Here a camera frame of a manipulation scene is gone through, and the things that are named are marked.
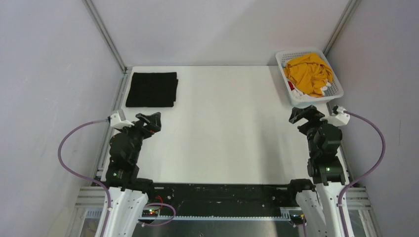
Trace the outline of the yellow t shirt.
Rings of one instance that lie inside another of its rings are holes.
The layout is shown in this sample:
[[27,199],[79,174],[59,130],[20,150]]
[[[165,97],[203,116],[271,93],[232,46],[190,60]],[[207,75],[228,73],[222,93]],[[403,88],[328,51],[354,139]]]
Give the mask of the yellow t shirt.
[[296,89],[311,97],[323,97],[322,89],[333,82],[331,67],[316,53],[289,60],[283,71]]

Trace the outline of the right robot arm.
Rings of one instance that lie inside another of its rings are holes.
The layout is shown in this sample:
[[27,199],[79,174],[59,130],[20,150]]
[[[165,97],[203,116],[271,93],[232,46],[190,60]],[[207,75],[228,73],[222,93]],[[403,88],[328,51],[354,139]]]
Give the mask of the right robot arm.
[[301,119],[307,120],[298,130],[307,139],[310,178],[291,180],[287,200],[301,208],[302,224],[312,236],[352,237],[344,191],[347,173],[337,156],[342,141],[340,126],[348,124],[350,115],[339,106],[334,107],[331,116],[325,116],[313,105],[292,108],[289,122],[294,124]]

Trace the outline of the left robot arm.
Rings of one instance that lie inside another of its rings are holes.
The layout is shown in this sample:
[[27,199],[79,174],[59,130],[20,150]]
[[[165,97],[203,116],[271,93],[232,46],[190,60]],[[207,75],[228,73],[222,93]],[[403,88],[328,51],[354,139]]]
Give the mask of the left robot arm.
[[109,165],[105,173],[105,201],[98,228],[99,237],[128,237],[145,205],[156,199],[151,179],[139,178],[137,165],[143,141],[161,131],[161,113],[136,114],[126,119],[122,109],[108,118],[117,133],[110,138]]

